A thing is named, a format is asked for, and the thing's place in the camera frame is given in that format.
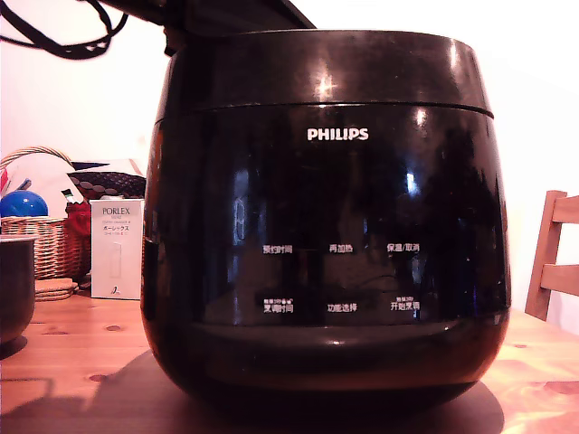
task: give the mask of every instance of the rice cooker lid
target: rice cooker lid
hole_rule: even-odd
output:
[[[159,118],[197,109],[400,103],[492,117],[474,51],[426,33],[289,30],[192,37],[167,74]]]

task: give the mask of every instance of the blue ball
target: blue ball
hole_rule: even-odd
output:
[[[48,215],[48,206],[42,197],[33,192],[17,190],[0,201],[1,217],[40,217]]]

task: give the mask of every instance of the wooden table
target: wooden table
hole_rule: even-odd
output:
[[[226,420],[165,377],[137,301],[37,303],[18,344],[25,346],[0,362],[3,434],[579,433],[579,337],[517,311],[497,361],[475,387],[435,409],[395,421],[377,415],[355,429],[340,423],[342,415],[301,427],[284,418]]]

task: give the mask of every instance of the white box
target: white box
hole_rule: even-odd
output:
[[[138,300],[143,200],[90,201],[92,297]]]

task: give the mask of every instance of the black rice cooker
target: black rice cooker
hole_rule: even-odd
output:
[[[507,329],[493,114],[453,39],[189,35],[166,75],[145,224],[147,337],[190,392],[448,399]]]

